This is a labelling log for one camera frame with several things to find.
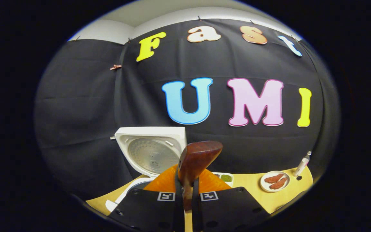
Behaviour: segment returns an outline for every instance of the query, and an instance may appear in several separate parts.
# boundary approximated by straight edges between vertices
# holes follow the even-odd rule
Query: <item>blue letter u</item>
[[[188,113],[184,111],[181,90],[185,84],[182,81],[173,81],[164,84],[161,89],[165,93],[167,111],[170,118],[180,124],[197,124],[207,119],[210,114],[210,89],[213,83],[211,78],[196,78],[190,85],[197,90],[197,111]]]

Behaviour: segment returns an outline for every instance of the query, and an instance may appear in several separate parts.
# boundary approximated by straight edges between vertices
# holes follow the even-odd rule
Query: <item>table surface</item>
[[[308,190],[313,185],[313,177],[306,166],[305,169],[300,174],[302,176],[301,180],[297,180],[293,175],[296,168],[283,170],[290,176],[290,183],[282,190],[278,192],[269,193],[262,189],[260,186],[260,179],[265,173],[255,173],[255,174],[233,174],[233,188],[244,187],[249,191],[249,193],[258,201],[259,204],[268,212],[273,213],[278,208],[282,207],[284,204],[291,201],[302,191]],[[146,178],[146,175],[140,175],[138,178]],[[133,182],[127,183],[126,185],[105,194],[101,197],[97,197],[86,201],[91,207],[98,210],[99,212],[109,215],[111,212],[106,208],[105,203],[107,200],[115,201],[122,192]],[[185,214],[185,232],[192,231],[192,217],[191,213]]]

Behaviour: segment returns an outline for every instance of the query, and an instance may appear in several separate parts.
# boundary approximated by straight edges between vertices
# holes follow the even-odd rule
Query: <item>sliced meat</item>
[[[279,181],[281,177],[283,177],[283,174],[280,173],[279,175],[275,175],[275,176],[272,176],[272,177],[269,177],[269,178],[265,178],[264,181],[266,183],[272,184],[272,183],[275,183],[275,182]]]
[[[277,181],[276,183],[270,185],[270,188],[271,189],[279,189],[279,188],[283,187],[283,185],[286,182],[286,180],[287,180],[287,178],[284,177],[281,180]]]

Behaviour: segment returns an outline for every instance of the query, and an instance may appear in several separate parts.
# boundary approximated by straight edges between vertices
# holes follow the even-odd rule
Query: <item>ceiling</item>
[[[243,10],[278,22],[270,15],[252,6],[233,0],[137,0],[105,14],[100,19],[118,21],[136,27],[167,13],[201,6],[218,6]]]

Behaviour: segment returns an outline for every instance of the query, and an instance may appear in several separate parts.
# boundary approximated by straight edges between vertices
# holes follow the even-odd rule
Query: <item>white bottle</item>
[[[300,175],[300,173],[303,171],[303,169],[307,166],[307,164],[310,161],[311,154],[312,154],[312,152],[308,151],[307,155],[305,157],[303,157],[303,159],[301,159],[301,162],[300,162],[299,166],[297,167],[297,169],[295,170],[295,172],[293,174],[294,176]]]

